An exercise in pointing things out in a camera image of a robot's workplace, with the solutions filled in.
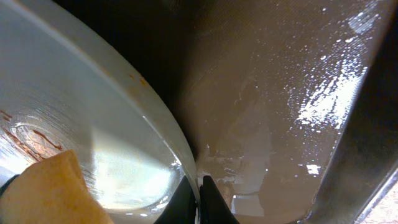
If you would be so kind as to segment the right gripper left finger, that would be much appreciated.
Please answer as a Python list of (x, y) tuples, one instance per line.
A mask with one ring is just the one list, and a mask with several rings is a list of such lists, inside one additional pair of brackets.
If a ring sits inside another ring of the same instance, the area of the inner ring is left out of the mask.
[(154, 224), (194, 224), (196, 209), (193, 190), (187, 177), (184, 177)]

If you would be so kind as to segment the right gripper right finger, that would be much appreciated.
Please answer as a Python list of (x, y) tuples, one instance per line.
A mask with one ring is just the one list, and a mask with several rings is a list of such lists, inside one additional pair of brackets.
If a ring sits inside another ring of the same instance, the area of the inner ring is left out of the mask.
[(239, 224), (209, 175), (203, 177), (200, 199), (201, 224)]

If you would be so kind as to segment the green and yellow sponge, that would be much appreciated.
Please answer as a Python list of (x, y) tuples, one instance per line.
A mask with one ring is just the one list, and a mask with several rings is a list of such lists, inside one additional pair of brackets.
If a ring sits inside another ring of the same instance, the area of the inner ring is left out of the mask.
[(112, 223), (72, 150), (32, 164), (1, 187), (2, 224)]

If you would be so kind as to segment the white plate front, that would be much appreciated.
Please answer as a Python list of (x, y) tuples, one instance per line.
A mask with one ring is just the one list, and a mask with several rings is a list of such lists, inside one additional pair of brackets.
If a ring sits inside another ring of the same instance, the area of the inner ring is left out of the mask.
[(1, 182), (67, 150), (115, 223), (154, 223), (184, 177), (200, 203), (187, 140), (144, 77), (53, 1), (2, 1)]

